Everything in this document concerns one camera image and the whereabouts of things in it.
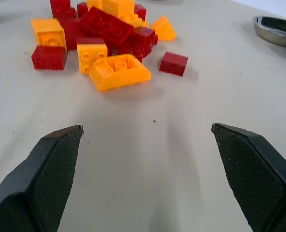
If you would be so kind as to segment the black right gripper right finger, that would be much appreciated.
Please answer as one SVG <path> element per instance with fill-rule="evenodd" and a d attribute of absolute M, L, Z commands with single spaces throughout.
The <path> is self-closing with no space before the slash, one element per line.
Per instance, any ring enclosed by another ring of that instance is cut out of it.
<path fill-rule="evenodd" d="M 286 160 L 261 135 L 214 123 L 228 183 L 253 232 L 286 232 Z"/>

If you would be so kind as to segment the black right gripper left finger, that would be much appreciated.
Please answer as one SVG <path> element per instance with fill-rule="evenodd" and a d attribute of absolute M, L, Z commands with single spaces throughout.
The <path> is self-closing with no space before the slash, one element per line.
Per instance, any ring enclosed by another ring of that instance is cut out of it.
<path fill-rule="evenodd" d="M 81 125 L 42 137 L 0 184 L 0 232 L 57 232 L 69 198 Z"/>

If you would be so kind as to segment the small red block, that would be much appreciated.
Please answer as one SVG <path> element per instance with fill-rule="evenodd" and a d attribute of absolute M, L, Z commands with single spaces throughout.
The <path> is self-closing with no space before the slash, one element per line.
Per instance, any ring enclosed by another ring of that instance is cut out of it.
<path fill-rule="evenodd" d="M 162 72 L 183 77 L 187 62 L 187 56 L 182 56 L 171 52 L 165 52 L 160 61 L 159 70 Z"/>
<path fill-rule="evenodd" d="M 81 18 L 88 12 L 88 6 L 86 2 L 81 2 L 77 5 L 77 17 Z"/>
<path fill-rule="evenodd" d="M 142 4 L 136 3 L 134 6 L 134 13 L 138 14 L 138 17 L 141 18 L 143 21 L 146 19 L 146 8 Z"/>
<path fill-rule="evenodd" d="M 63 70 L 67 60 L 65 47 L 37 46 L 31 56 L 35 69 Z"/>

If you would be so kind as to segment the upside-down orange plastic building brick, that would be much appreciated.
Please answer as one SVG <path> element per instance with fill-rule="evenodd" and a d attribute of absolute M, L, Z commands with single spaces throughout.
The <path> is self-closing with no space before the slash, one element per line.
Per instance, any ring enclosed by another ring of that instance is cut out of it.
<path fill-rule="evenodd" d="M 98 91 L 107 91 L 149 81 L 151 73 L 135 56 L 123 54 L 95 61 L 89 77 Z"/>

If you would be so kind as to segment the silver round metal dish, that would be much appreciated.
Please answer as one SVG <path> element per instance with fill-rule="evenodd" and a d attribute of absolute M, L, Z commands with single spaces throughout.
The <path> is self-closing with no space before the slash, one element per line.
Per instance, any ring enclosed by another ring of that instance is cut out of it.
<path fill-rule="evenodd" d="M 286 47 L 286 20 L 267 16 L 254 16 L 252 22 L 259 37 L 272 44 Z"/>

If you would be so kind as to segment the orange wedge block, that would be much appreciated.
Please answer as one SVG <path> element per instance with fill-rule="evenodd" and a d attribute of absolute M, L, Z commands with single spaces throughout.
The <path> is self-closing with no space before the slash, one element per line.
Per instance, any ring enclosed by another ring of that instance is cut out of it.
<path fill-rule="evenodd" d="M 176 38 L 175 31 L 166 16 L 159 18 L 151 25 L 151 28 L 155 30 L 159 40 L 171 41 Z"/>

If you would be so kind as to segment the long red plastic building brick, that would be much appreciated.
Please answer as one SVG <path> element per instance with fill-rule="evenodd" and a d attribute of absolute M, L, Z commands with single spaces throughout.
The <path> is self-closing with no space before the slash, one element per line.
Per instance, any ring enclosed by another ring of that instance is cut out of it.
<path fill-rule="evenodd" d="M 79 23 L 87 35 L 100 37 L 113 48 L 121 47 L 134 30 L 132 25 L 96 7 L 84 14 Z"/>

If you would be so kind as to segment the translucent red block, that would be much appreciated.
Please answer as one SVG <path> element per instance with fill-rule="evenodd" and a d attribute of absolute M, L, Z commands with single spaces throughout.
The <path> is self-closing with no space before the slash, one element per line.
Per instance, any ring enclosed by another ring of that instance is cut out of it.
<path fill-rule="evenodd" d="M 133 55 L 141 62 L 153 47 L 158 43 L 158 35 L 155 30 L 147 27 L 135 28 L 129 37 Z"/>

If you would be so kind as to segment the small orange block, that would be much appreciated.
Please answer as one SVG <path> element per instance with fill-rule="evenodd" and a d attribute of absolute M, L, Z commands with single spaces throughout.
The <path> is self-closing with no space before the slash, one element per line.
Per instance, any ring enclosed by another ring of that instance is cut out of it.
<path fill-rule="evenodd" d="M 149 28 L 149 25 L 146 21 L 143 21 L 138 14 L 132 13 L 125 18 L 125 22 L 132 25 L 134 28 L 145 27 Z"/>

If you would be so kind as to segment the orange stacked block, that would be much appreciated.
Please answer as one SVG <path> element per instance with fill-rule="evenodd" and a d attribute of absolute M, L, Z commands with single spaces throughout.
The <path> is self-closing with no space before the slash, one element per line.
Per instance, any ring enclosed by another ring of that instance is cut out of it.
<path fill-rule="evenodd" d="M 119 19 L 134 13 L 134 0 L 86 0 L 87 8 L 96 7 Z"/>

